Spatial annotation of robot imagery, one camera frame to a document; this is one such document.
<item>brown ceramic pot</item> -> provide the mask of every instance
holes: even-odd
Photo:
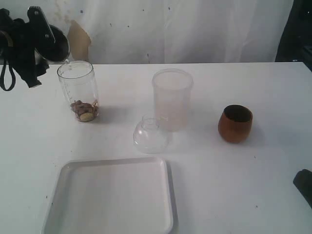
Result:
[[[230,143],[244,141],[252,128],[252,112],[240,105],[227,106],[220,118],[218,131],[222,138]]]

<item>white table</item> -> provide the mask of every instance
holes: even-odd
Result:
[[[312,209],[293,185],[312,170],[312,73],[302,63],[95,65],[100,117],[79,123],[65,105],[57,65],[28,89],[0,92],[0,232],[38,234],[61,167],[73,159],[147,156],[133,147],[153,109],[153,74],[194,76],[192,118],[160,155],[172,171],[180,234],[310,234]],[[243,144],[218,132],[223,108],[254,116]]]

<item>white backdrop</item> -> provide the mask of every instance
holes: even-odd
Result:
[[[28,21],[30,5],[91,39],[92,63],[274,61],[293,0],[0,0]]]

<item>frosted plastic cup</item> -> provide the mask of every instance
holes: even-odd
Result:
[[[154,75],[155,117],[161,128],[176,132],[187,125],[193,84],[192,76],[179,69],[165,69]]]

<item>plastic tray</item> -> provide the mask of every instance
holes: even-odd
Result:
[[[167,234],[172,225],[166,162],[150,157],[66,164],[41,233]]]

